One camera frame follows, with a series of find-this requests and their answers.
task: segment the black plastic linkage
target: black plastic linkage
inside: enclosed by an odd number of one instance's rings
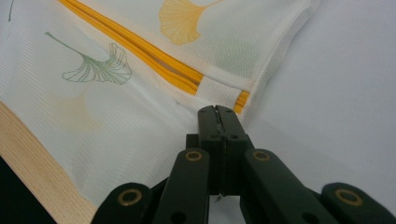
[[[207,223],[209,154],[186,149],[177,155],[152,223]]]
[[[143,224],[144,215],[151,203],[151,190],[141,184],[129,183],[113,189],[100,205],[92,224],[135,223]]]
[[[270,223],[338,223],[272,152],[246,152],[244,171]]]
[[[340,223],[396,224],[394,216],[361,189],[344,183],[326,185],[320,201]]]
[[[245,181],[241,160],[254,146],[231,109],[210,105],[198,111],[198,147],[210,154],[210,194],[239,195]]]

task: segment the yellow ginkgo leaf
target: yellow ginkgo leaf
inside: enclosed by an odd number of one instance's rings
[[[72,133],[101,128],[102,122],[91,116],[84,98],[84,93],[66,99],[52,94],[50,104],[53,106],[55,113],[51,114],[50,119],[61,129]]]
[[[200,36],[197,24],[201,14],[207,7],[221,1],[199,7],[190,0],[165,0],[160,10],[161,32],[177,45],[196,40]]]

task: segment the fabric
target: fabric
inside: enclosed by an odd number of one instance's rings
[[[246,125],[318,3],[2,1],[0,98],[99,204],[167,177],[201,107]]]

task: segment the white fabric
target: white fabric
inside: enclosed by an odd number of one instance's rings
[[[161,32],[163,1],[81,2],[205,75],[190,95],[57,1],[0,3],[0,99],[99,204],[122,183],[165,178],[186,133],[196,133],[197,109],[232,107],[248,91],[247,124],[319,1],[218,1],[203,12],[199,37],[182,44]]]

